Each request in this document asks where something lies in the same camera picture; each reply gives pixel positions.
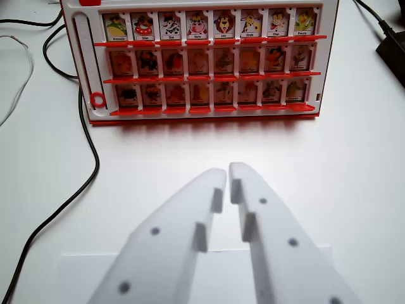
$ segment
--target electrical wire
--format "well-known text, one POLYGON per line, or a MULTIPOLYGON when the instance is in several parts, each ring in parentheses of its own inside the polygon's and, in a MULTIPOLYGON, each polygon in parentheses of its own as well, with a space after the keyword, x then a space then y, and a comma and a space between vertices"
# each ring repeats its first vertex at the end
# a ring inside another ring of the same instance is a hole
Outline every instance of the electrical wire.
MULTIPOLYGON (((54 37, 61 29, 62 29, 62 27, 58 28, 55 32, 52 33, 51 36, 54 37)), ((55 72, 59 73, 62 76, 67 75, 68 76, 67 78, 69 78, 69 79, 71 79, 72 77, 76 77, 76 76, 68 75, 65 72, 62 72, 61 70, 57 69, 56 67, 54 67, 53 70, 55 70, 55 72)), ((13 293, 15 291, 15 288, 16 288, 16 285, 18 282, 18 278, 20 276, 24 261, 30 250, 32 241, 35 239, 35 237, 38 235, 38 233, 40 233, 40 231, 43 230, 43 228, 45 228, 45 226, 47 224, 52 222, 80 193, 83 192, 83 190, 96 178, 96 175, 100 169, 100 159, 99 159, 96 147, 94 147, 94 144, 90 137, 89 130, 87 129, 86 122, 84 119, 83 93, 82 93, 82 90, 80 87, 78 89, 78 114, 80 117, 80 123, 82 124, 82 128, 83 128, 84 134, 86 136, 87 142, 89 143, 90 149, 94 155, 94 160, 96 162, 96 165, 95 165, 94 170, 91 173, 90 177, 84 182, 84 184, 72 196, 70 196, 50 217, 48 217, 45 221, 43 221, 43 223, 41 223, 41 225, 39 225, 33 233, 31 233, 30 237, 28 238, 27 242, 24 245, 20 259, 18 260, 16 269, 15 269, 13 277, 11 279, 10 285, 7 289, 6 295, 4 296, 3 301, 1 302, 2 304, 8 304, 9 301, 11 300, 11 297, 13 296, 13 293)))
POLYGON ((28 81, 29 81, 30 78, 31 78, 32 72, 34 71, 34 61, 33 61, 32 57, 31 57, 31 54, 30 54, 30 52, 29 52, 29 50, 28 50, 28 46, 27 46, 24 42, 20 41, 19 39, 17 39, 17 38, 14 37, 14 36, 10 36, 10 35, 0 35, 0 38, 4 38, 4 37, 12 38, 12 39, 14 39, 16 42, 18 42, 19 44, 21 44, 21 45, 24 47, 24 50, 27 52, 28 58, 29 58, 29 60, 30 60, 30 71, 29 71, 29 73, 28 73, 27 79, 26 79, 25 82, 22 84, 22 86, 18 89, 17 93, 14 95, 14 98, 13 98, 13 100, 11 101, 10 108, 8 109, 6 115, 4 116, 4 118, 3 118, 2 120, 0 120, 0 127, 3 125, 3 123, 6 122, 6 120, 7 120, 7 119, 10 117, 10 115, 13 113, 14 109, 15 109, 16 106, 17 106, 18 101, 20 100, 20 96, 21 96, 21 94, 22 94, 24 88, 25 88, 25 86, 28 84, 28 81))
POLYGON ((53 20, 52 22, 48 22, 48 23, 33 22, 33 21, 26 21, 26 20, 19 20, 19 19, 0 19, 0 23, 20 23, 20 24, 26 24, 26 25, 33 25, 35 27, 53 27, 54 25, 57 24, 57 22, 59 20, 61 20, 61 18, 62 18, 62 10, 59 12, 59 14, 55 20, 53 20))

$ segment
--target white tabletop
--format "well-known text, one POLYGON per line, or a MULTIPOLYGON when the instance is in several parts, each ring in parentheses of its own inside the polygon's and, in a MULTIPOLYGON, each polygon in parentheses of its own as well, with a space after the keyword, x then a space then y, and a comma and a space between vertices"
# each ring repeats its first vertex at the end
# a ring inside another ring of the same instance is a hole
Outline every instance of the white tabletop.
MULTIPOLYGON (((396 0, 368 0, 395 30, 396 0)), ((47 1, 2 0, 0 18, 49 22, 47 1)), ((13 303, 54 304, 61 255, 117 253, 128 233, 202 171, 246 162, 263 174, 364 303, 402 303, 405 288, 405 90, 375 52, 377 22, 340 2, 320 117, 313 120, 89 127, 101 159, 95 182, 33 244, 13 303)), ((77 111, 77 85, 42 57, 53 29, 1 24, 29 45, 34 74, 0 128, 0 298, 29 234, 90 176, 94 159, 77 111)), ((65 34, 50 59, 75 73, 65 34)), ((28 59, 0 39, 0 113, 28 59)), ((247 248, 225 197, 210 249, 247 248)))

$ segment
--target cartoon character picture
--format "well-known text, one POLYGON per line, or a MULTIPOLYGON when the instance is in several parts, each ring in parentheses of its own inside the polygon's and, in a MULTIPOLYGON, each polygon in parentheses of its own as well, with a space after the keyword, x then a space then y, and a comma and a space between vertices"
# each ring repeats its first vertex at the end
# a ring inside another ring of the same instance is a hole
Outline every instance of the cartoon character picture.
POLYGON ((126 41, 127 26, 118 13, 103 14, 107 41, 126 41))
POLYGON ((208 74, 208 54, 204 49, 189 49, 189 74, 208 74))
POLYGON ((235 17, 231 14, 230 10, 214 11, 214 38, 233 38, 235 17))
POLYGON ((241 90, 238 92, 238 104, 256 104, 256 96, 258 95, 258 87, 253 81, 240 82, 241 90))
POLYGON ((110 51, 109 59, 114 77, 134 76, 132 60, 126 51, 110 51))
POLYGON ((304 101, 306 84, 303 79, 290 80, 285 101, 304 101))
POLYGON ((214 49, 214 73, 234 72, 234 54, 228 47, 214 49))
POLYGON ((187 39, 208 38, 208 17, 203 11, 188 11, 185 14, 187 19, 187 39))
POLYGON ((243 9, 240 17, 241 37, 259 37, 261 35, 261 14, 258 10, 243 9))
POLYGON ((154 40, 153 19, 147 13, 131 13, 135 40, 154 40))
POLYGON ((278 72, 284 69, 285 51, 282 46, 267 47, 265 57, 265 72, 278 72))
POLYGON ((142 88, 144 107, 161 106, 160 89, 155 84, 146 84, 142 88))
POLYGON ((190 105, 191 106, 202 106, 209 105, 209 89, 206 85, 203 84, 194 84, 190 85, 190 105))
POLYGON ((259 72, 259 53, 255 47, 242 47, 239 56, 240 73, 259 72))
POLYGON ((180 18, 172 12, 159 13, 160 36, 162 40, 180 40, 180 18))
POLYGON ((305 71, 309 68, 309 46, 293 46, 290 71, 305 71))
POLYGON ((233 103, 234 88, 229 82, 217 82, 215 84, 214 105, 231 105, 233 103))
POLYGON ((163 73, 165 75, 183 75, 183 56, 176 49, 162 50, 163 73))
POLYGON ((289 16, 284 9, 270 9, 268 14, 269 26, 267 36, 286 36, 289 26, 289 16))
POLYGON ((281 86, 276 84, 275 81, 266 82, 261 103, 262 104, 279 103, 280 97, 281 97, 281 86))
POLYGON ((158 58, 152 51, 136 51, 139 76, 158 75, 158 58))
POLYGON ((313 35, 315 18, 313 8, 298 8, 296 23, 294 24, 294 35, 313 35))
POLYGON ((167 84, 166 102, 168 106, 185 106, 184 88, 179 84, 167 84))
POLYGON ((138 107, 137 91, 135 86, 128 84, 118 84, 115 86, 118 104, 120 107, 138 107))

